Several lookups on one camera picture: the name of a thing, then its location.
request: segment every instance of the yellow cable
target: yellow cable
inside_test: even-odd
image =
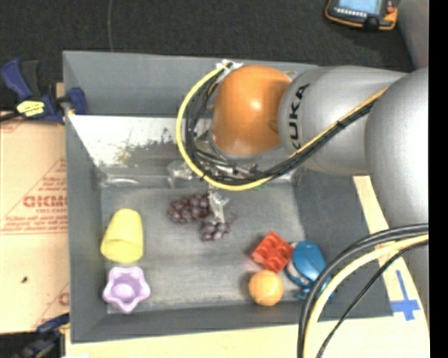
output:
[[[335,291],[335,289],[345,280],[348,276],[350,276],[354,271],[369,263],[372,260],[378,259],[381,256],[384,256],[391,252],[397,252],[401,249],[407,248],[411,245],[417,244],[419,242],[424,242],[429,239],[428,235],[422,235],[413,237],[410,239],[404,239],[399,242],[395,242],[391,245],[388,245],[383,248],[376,249],[365,254],[362,257],[352,261],[349,265],[339,271],[329,282],[329,284],[325,287],[322,293],[319,295],[318,299],[315,302],[315,305],[312,309],[312,312],[308,319],[308,326],[305,331],[304,338],[304,346],[303,346],[303,356],[304,358],[309,358],[310,355],[310,347],[308,341],[311,340],[312,333],[314,332],[314,328],[316,323],[319,320],[320,314],[327,303],[327,300],[331,296],[331,294]]]
[[[234,185],[218,182],[218,181],[212,179],[211,177],[208,177],[208,176],[204,175],[204,172],[201,171],[199,169],[199,167],[196,166],[196,164],[191,160],[191,158],[189,157],[189,155],[186,152],[186,148],[184,147],[184,144],[183,144],[183,141],[182,141],[182,135],[181,135],[181,132],[182,132],[181,127],[182,127],[182,121],[183,121],[183,118],[184,118],[184,113],[185,113],[186,108],[189,105],[191,99],[194,97],[194,95],[199,91],[199,89],[201,89],[201,87],[206,82],[208,82],[212,77],[217,75],[219,72],[221,72],[226,67],[227,67],[227,65],[221,65],[221,66],[218,66],[215,70],[209,72],[207,75],[205,75],[203,78],[201,78],[201,80],[199,80],[197,82],[197,84],[194,85],[193,88],[189,91],[189,93],[186,94],[186,96],[184,97],[184,100],[183,100],[181,106],[179,107],[178,117],[176,119],[176,143],[178,145],[178,149],[179,149],[179,152],[181,153],[181,156],[183,157],[184,161],[189,166],[189,168],[195,174],[197,174],[198,176],[203,178],[206,182],[208,182],[209,184],[212,184],[213,186],[215,186],[216,188],[219,188],[219,189],[226,189],[228,191],[245,191],[246,189],[254,189],[256,187],[261,186],[262,184],[268,182],[269,180],[272,180],[273,176],[269,176],[268,178],[258,179],[258,180],[255,180],[255,181],[251,182],[251,183],[245,183],[245,184],[241,184],[241,185],[238,185],[238,186],[234,186]],[[334,123],[329,125],[324,131],[319,133],[316,137],[312,138],[309,142],[305,143],[301,148],[299,148],[297,151],[295,151],[293,154],[291,154],[287,158],[287,160],[292,158],[292,157],[295,157],[298,153],[304,151],[307,147],[309,147],[314,142],[316,142],[318,139],[323,137],[332,128],[336,128],[338,126],[339,122],[342,122],[343,120],[347,119],[349,116],[351,116],[356,111],[360,110],[362,107],[365,107],[368,104],[374,102],[377,98],[379,98],[385,92],[385,90],[387,88],[388,87],[385,87],[384,89],[380,90],[376,94],[374,94],[371,97],[369,97],[367,100],[361,102],[357,107],[355,107],[352,110],[350,110],[347,114],[345,114],[344,116],[340,117],[337,121],[335,121]]]
[[[212,72],[209,72],[206,76],[204,76],[201,80],[199,80],[199,82],[196,85],[194,85],[194,87],[189,91],[189,93],[186,95],[186,97],[184,97],[184,100],[183,100],[181,107],[179,108],[179,111],[178,111],[178,117],[176,119],[176,143],[178,145],[179,152],[181,153],[182,157],[184,158],[184,161],[186,162],[186,164],[190,167],[190,169],[194,173],[196,173],[198,176],[202,177],[206,182],[208,182],[209,184],[212,184],[216,188],[227,189],[228,191],[243,191],[246,189],[253,189],[255,187],[258,187],[261,184],[264,184],[267,181],[269,181],[271,179],[271,177],[259,179],[254,182],[251,182],[251,183],[241,184],[239,186],[231,186],[229,184],[224,184],[224,183],[215,181],[214,179],[212,179],[208,176],[205,176],[204,173],[199,169],[199,167],[194,164],[194,162],[191,160],[191,158],[189,157],[189,155],[186,152],[186,148],[184,147],[184,144],[182,142],[182,136],[181,136],[181,132],[182,132],[181,127],[182,127],[182,121],[184,118],[184,112],[185,112],[188,104],[190,103],[191,99],[194,97],[194,95],[197,93],[197,91],[199,89],[201,89],[201,87],[206,82],[208,82],[212,77],[214,77],[216,74],[218,74],[224,68],[225,68],[225,66],[220,66],[220,67],[216,68],[215,70],[213,70]]]

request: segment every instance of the yellow cup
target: yellow cup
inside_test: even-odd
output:
[[[135,210],[123,208],[113,215],[105,232],[101,253],[118,263],[132,263],[143,256],[143,223]]]

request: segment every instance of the black cable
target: black cable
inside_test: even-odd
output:
[[[282,175],[287,174],[288,172],[295,169],[297,166],[301,165],[305,162],[313,153],[318,151],[322,146],[324,146],[334,135],[338,134],[342,130],[344,130],[347,126],[351,125],[357,119],[360,119],[362,116],[368,114],[370,112],[371,107],[376,102],[376,99],[369,102],[368,104],[361,107],[359,110],[352,113],[352,115],[346,117],[342,122],[338,122],[336,126],[328,130],[325,134],[323,134],[319,139],[310,144],[306,149],[296,153],[291,158],[287,158],[281,163],[265,170],[258,171],[255,170],[252,172],[252,176],[246,178],[236,178],[229,175],[220,175],[216,176],[208,167],[206,167],[199,158],[199,153],[196,148],[196,143],[194,142],[195,132],[197,122],[200,117],[206,111],[207,102],[209,96],[212,92],[217,88],[217,84],[215,81],[219,78],[222,73],[217,74],[209,81],[207,81],[198,91],[196,91],[194,97],[191,99],[187,109],[186,109],[186,131],[185,131],[185,145],[187,148],[187,153],[190,156],[191,160],[195,161],[200,167],[202,167],[202,177],[207,176],[215,181],[219,181],[220,183],[226,183],[232,186],[239,186],[246,183],[251,183],[260,179],[270,180],[278,178]],[[234,163],[229,163],[229,167],[235,166]]]
[[[297,357],[302,358],[303,340],[305,331],[307,328],[308,317],[311,313],[311,309],[314,305],[316,298],[318,297],[320,290],[326,283],[328,277],[332,276],[332,272],[347,259],[353,257],[357,253],[365,251],[369,248],[373,248],[378,244],[385,242],[397,241],[399,239],[406,239],[413,236],[421,236],[427,234],[429,226],[425,224],[412,224],[403,227],[390,228],[388,230],[382,230],[378,233],[365,236],[358,240],[356,243],[350,245],[348,248],[340,252],[327,266],[320,272],[318,278],[312,284],[307,297],[302,305],[302,310],[299,317],[299,329],[297,336]]]
[[[332,331],[328,334],[328,336],[323,341],[322,345],[320,346],[320,349],[316,355],[316,358],[322,358],[325,349],[327,348],[327,345],[329,344],[330,340],[334,336],[334,334],[337,332],[338,328],[342,325],[342,323],[345,321],[347,316],[352,312],[352,310],[355,309],[355,307],[358,305],[360,300],[367,294],[370,287],[379,279],[379,277],[382,276],[383,272],[388,269],[388,267],[400,256],[402,256],[405,252],[408,252],[415,248],[420,248],[424,245],[428,245],[429,242],[420,242],[418,244],[412,245],[410,247],[404,248],[401,251],[399,251],[397,254],[394,254],[373,276],[370,278],[368,283],[365,285],[365,287],[358,293],[357,297],[355,297],[355,300],[349,305],[349,307],[345,310],[343,315],[338,320],[338,323],[334,326]]]
[[[114,46],[113,46],[113,33],[112,33],[112,29],[111,29],[111,12],[113,10],[113,0],[109,0],[108,1],[108,16],[107,16],[107,26],[108,26],[108,42],[110,44],[110,50],[114,51]]]
[[[8,121],[9,119],[13,119],[20,116],[19,113],[7,113],[4,114],[2,116],[0,116],[0,123],[4,122],[4,121]]]

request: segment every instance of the digital display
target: digital display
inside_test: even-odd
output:
[[[338,7],[378,15],[382,0],[338,0]]]

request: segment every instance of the gray bin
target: gray bin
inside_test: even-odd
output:
[[[129,121],[135,124],[133,128],[150,127],[152,122],[158,127],[162,124],[164,130],[187,91],[218,61],[63,53],[65,90],[82,88],[90,114],[66,121],[73,342],[295,324],[301,303],[295,297],[297,288],[283,273],[286,293],[279,304],[260,307],[249,298],[246,284],[259,269],[249,258],[252,250],[274,230],[289,242],[316,242],[330,260],[368,233],[352,177],[299,169],[262,189],[223,192],[231,199],[230,211],[237,215],[233,231],[225,239],[201,242],[197,224],[177,225],[166,216],[171,200],[204,192],[207,187],[198,180],[183,180],[176,188],[170,187],[167,166],[181,157],[173,142],[155,141],[162,132],[143,136],[148,138],[138,145],[126,143],[129,137],[116,130],[119,135],[112,147],[129,147],[138,156],[133,163],[113,165],[97,157],[111,147],[100,145],[105,138],[103,128],[114,131],[110,121],[116,128]],[[298,63],[244,62],[296,72],[314,68]],[[151,151],[143,146],[149,144]],[[142,216],[146,252],[138,264],[152,288],[150,298],[131,315],[118,313],[101,299],[113,264],[99,253],[99,245],[114,211],[123,207]],[[346,281],[323,316],[340,316],[377,265],[373,267]],[[352,313],[355,317],[390,314],[383,282]]]

